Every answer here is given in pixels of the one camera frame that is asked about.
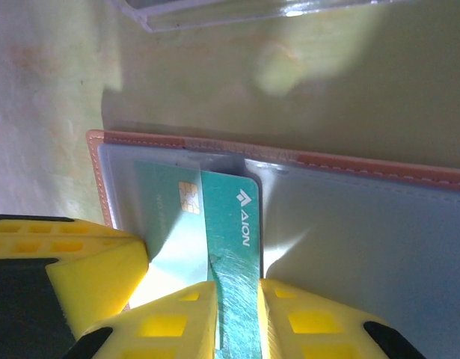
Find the black plastic part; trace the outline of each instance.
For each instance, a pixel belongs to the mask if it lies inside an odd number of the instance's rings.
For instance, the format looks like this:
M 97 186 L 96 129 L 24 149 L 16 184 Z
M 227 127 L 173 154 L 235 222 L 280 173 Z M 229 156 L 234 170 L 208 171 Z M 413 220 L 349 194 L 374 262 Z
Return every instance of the black plastic part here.
M 365 322 L 364 329 L 389 359 L 425 359 L 396 329 L 376 322 Z
M 75 219 L 67 217 L 47 217 L 45 215 L 0 215 L 4 219 L 18 219 L 20 221 L 49 221 L 49 222 L 74 222 Z
M 110 327 L 103 327 L 84 335 L 64 355 L 62 359 L 91 359 L 102 348 L 113 331 Z
M 0 260 L 0 359 L 61 358 L 75 343 L 45 270 L 57 261 Z

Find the card chip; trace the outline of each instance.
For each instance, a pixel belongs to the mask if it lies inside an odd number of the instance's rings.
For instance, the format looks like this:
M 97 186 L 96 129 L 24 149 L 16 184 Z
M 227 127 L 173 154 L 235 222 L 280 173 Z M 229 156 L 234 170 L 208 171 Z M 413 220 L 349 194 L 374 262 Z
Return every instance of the card chip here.
M 200 214 L 200 202 L 198 200 L 198 187 L 194 183 L 178 182 L 180 190 L 180 203 L 185 212 Z

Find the stitching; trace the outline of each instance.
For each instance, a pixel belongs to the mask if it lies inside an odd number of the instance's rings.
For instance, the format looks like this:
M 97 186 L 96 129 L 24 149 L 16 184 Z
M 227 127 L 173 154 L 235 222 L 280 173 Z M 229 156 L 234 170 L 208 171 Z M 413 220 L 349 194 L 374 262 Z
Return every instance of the stitching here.
M 425 198 L 427 200 L 436 200 L 436 201 L 441 201 L 442 200 L 442 201 L 445 201 L 445 202 L 460 204 L 459 199 L 453 199 L 453 198 L 449 198 L 449 197 L 439 197 L 439 196 L 434 196 L 432 194 L 424 194 L 424 193 L 417 192 L 417 191 L 406 191 L 406 190 L 402 190 L 402 189 L 399 189 L 399 188 L 387 187 L 385 185 L 368 185 L 367 183 L 358 183 L 358 182 L 354 182 L 354 181 L 350 181 L 350 180 L 344 180 L 344 179 L 327 178 L 325 176 L 317 176 L 317 175 L 312 175 L 312 174 L 306 175 L 306 176 L 309 176 L 309 177 L 312 177 L 312 178 L 323 178 L 324 180 L 328 180 L 328 181 L 332 181 L 332 182 L 338 182 L 338 183 L 345 183 L 346 185 L 354 185 L 354 186 L 357 186 L 357 187 L 374 188 L 374 189 L 377 189 L 379 191 L 396 192 L 398 194 L 405 194 L 405 195 L 412 196 L 412 197 Z
M 90 136 L 89 137 L 90 142 L 93 142 L 96 139 L 102 139 L 102 136 L 96 135 L 96 136 Z M 102 181 L 100 180 L 102 178 L 102 174 L 100 173 L 99 167 L 97 167 L 98 162 L 97 162 L 94 146 L 90 146 L 90 152 L 91 152 L 91 159 L 92 159 L 92 162 L 93 162 L 93 168 L 95 169 L 95 172 L 96 172 L 96 188 L 97 188 L 99 197 L 100 198 L 106 198 L 106 194 L 103 191 Z M 110 210 L 109 210 L 108 205 L 107 205 L 107 203 L 105 201 L 102 202 L 102 207 L 103 207 L 103 211 L 102 211 L 103 212 L 103 221 L 105 222 L 105 224 L 111 226 L 111 219 L 110 219 L 110 216 L 108 215 Z
M 108 139 L 111 139 L 116 142 L 126 142 L 130 144 L 150 144 L 153 146 L 160 146 L 160 147 L 181 147 L 178 144 L 159 144 L 156 142 L 151 142 L 151 141 L 139 141 L 139 140 L 129 140 L 129 139 L 124 139 L 124 138 L 115 138 L 115 137 L 107 137 Z M 198 149 L 205 149 L 205 150 L 220 150 L 215 146 L 212 146 L 211 144 L 195 144 L 191 146 L 186 146 L 190 148 L 198 148 Z M 251 156 L 258 156 L 258 153 L 247 151 L 247 150 L 238 150 L 238 149 L 232 149 L 231 152 L 234 153 L 239 153 L 239 154 L 248 154 Z M 264 155 L 264 158 L 266 159 L 275 159 L 275 160 L 282 160 L 283 158 L 275 156 L 275 155 Z M 460 182 L 451 182 L 448 180 L 443 180 L 443 179 L 432 179 L 428 177 L 414 177 L 414 176 L 408 176 L 408 175 L 401 175 L 401 174 L 389 174 L 389 173 L 383 173 L 380 171 L 370 171 L 367 169 L 362 169 L 362 170 L 357 170 L 354 168 L 341 168 L 338 166 L 330 166 L 330 165 L 318 165 L 316 163 L 305 163 L 301 161 L 297 161 L 295 159 L 289 159 L 285 158 L 283 159 L 289 163 L 295 163 L 298 165 L 303 165 L 307 167 L 317 167 L 317 168 L 322 168 L 322 169 L 331 169 L 331 170 L 338 170 L 338 171 L 347 171 L 350 173 L 357 173 L 357 174 L 375 174 L 376 176 L 380 177 L 397 177 L 405 180 L 415 180 L 415 181 L 426 181 L 426 182 L 433 182 L 433 183 L 440 183 L 444 185 L 457 185 L 460 187 Z

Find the aion logo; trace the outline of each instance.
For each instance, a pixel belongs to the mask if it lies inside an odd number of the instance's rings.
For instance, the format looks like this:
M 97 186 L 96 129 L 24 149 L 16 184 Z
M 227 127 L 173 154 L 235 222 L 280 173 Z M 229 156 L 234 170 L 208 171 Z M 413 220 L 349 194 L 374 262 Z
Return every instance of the aion logo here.
M 243 238 L 243 245 L 249 247 L 250 246 L 250 224 L 246 220 L 248 218 L 250 218 L 250 216 L 245 212 L 243 207 L 251 202 L 251 198 L 242 189 L 239 190 L 239 194 L 236 196 L 236 198 L 239 200 L 239 202 L 242 205 L 242 238 Z

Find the card holder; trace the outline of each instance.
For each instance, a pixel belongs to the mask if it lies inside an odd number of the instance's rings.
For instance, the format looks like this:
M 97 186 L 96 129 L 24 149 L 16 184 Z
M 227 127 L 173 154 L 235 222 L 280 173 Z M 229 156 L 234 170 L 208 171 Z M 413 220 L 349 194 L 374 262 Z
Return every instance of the card holder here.
M 384 317 L 429 358 L 460 358 L 460 170 L 124 132 L 88 140 L 107 224 L 121 188 L 103 180 L 114 160 L 98 147 L 122 163 L 170 151 L 183 166 L 256 178 L 266 277 Z M 115 224 L 138 231 L 127 209 Z

